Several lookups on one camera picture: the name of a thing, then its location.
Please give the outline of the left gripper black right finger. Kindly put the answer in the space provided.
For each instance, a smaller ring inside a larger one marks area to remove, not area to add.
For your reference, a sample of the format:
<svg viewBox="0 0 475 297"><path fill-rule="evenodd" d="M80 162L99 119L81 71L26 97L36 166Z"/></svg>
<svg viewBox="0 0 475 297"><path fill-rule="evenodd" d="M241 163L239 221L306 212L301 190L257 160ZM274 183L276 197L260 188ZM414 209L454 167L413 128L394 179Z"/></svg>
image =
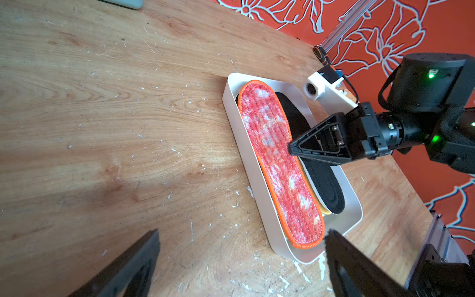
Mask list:
<svg viewBox="0 0 475 297"><path fill-rule="evenodd" d="M410 297L336 230L325 237L325 252L333 292L337 297Z"/></svg>

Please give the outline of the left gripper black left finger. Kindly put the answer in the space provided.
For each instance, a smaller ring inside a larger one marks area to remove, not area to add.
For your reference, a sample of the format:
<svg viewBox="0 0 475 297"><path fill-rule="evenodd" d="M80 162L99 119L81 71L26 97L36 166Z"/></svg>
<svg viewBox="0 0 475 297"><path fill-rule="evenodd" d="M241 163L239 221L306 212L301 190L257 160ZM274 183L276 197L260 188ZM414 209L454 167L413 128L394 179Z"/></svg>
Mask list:
<svg viewBox="0 0 475 297"><path fill-rule="evenodd" d="M146 297L160 253L157 229L148 231L131 247L81 286L72 297Z"/></svg>

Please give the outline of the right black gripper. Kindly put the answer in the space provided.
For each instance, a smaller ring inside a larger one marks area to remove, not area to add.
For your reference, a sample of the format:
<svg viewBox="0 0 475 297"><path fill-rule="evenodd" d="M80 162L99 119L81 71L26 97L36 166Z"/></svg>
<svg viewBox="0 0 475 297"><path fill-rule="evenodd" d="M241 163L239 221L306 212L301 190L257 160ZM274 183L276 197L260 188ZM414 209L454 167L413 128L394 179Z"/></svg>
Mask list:
<svg viewBox="0 0 475 297"><path fill-rule="evenodd" d="M390 155L404 140L399 113L376 113L360 103L335 113L288 144L290 155L326 163L348 163Z"/></svg>

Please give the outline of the black insole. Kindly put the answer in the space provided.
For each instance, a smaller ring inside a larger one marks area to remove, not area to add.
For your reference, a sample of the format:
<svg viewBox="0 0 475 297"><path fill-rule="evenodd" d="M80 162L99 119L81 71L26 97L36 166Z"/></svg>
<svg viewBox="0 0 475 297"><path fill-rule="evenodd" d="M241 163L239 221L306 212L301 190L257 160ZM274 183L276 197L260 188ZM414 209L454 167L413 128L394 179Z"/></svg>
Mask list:
<svg viewBox="0 0 475 297"><path fill-rule="evenodd" d="M304 115L289 98L281 92L277 92L276 95L289 122L292 138L295 139L310 130L310 125ZM325 208L333 214L341 214L345 209L345 197L331 166L317 160L307 158L301 160Z"/></svg>

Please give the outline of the white plastic storage tray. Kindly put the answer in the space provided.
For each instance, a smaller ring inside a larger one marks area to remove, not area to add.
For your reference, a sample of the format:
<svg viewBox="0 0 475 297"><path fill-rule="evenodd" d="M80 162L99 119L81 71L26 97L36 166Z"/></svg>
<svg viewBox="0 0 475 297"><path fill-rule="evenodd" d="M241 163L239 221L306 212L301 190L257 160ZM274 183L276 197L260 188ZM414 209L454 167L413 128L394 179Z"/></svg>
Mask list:
<svg viewBox="0 0 475 297"><path fill-rule="evenodd" d="M298 249L292 247L290 241L287 240L258 159L242 122L237 103L235 102L242 87L251 80L260 80L269 85L274 91L286 95L303 114L310 126L315 126L317 120L310 111L305 96L293 84L240 73L232 73L228 76L223 93L223 103L270 246L281 257L309 265L324 253L325 243L320 243L311 249ZM362 221L363 209L343 169L341 167L333 167L332 170L341 186L346 205L341 214L331 214L324 217L325 229L327 231L334 229L342 235L346 235Z"/></svg>

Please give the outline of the yellow insole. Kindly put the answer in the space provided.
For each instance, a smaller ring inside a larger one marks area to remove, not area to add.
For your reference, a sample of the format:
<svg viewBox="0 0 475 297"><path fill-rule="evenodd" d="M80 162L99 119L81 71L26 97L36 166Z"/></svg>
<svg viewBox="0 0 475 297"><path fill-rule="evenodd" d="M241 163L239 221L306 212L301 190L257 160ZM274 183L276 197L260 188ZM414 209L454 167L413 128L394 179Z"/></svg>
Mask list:
<svg viewBox="0 0 475 297"><path fill-rule="evenodd" d="M326 209L321 203L319 203L319 207L320 207L321 213L323 215L331 215L332 214L331 211Z"/></svg>

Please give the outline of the red insole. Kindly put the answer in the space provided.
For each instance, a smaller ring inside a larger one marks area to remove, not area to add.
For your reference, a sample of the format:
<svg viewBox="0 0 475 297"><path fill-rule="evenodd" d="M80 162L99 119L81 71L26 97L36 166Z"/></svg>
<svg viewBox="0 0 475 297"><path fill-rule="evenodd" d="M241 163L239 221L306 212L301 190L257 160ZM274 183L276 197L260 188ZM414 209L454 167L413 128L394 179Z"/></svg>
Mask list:
<svg viewBox="0 0 475 297"><path fill-rule="evenodd" d="M237 107L286 237L295 248L316 247L325 235L324 217L299 158L288 152L293 137L277 94L251 80Z"/></svg>

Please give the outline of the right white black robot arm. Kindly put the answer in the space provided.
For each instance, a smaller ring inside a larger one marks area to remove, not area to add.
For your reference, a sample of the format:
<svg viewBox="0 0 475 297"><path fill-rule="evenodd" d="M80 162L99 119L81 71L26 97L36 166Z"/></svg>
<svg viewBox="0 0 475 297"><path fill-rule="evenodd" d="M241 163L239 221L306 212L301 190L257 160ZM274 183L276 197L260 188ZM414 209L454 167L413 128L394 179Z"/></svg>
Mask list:
<svg viewBox="0 0 475 297"><path fill-rule="evenodd" d="M388 76L378 101L338 112L288 145L290 155L332 165L375 159L423 145L433 162L475 172L475 59L467 54L412 53Z"/></svg>

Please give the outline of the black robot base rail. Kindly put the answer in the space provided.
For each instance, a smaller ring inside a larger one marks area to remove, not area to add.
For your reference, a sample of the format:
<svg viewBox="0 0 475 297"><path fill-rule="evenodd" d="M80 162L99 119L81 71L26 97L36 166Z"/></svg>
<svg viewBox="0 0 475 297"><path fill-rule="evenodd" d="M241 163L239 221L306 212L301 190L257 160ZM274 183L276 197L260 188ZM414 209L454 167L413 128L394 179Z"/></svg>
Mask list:
<svg viewBox="0 0 475 297"><path fill-rule="evenodd" d="M429 231L404 288L418 297L473 297L475 254L465 254L441 216L430 214Z"/></svg>

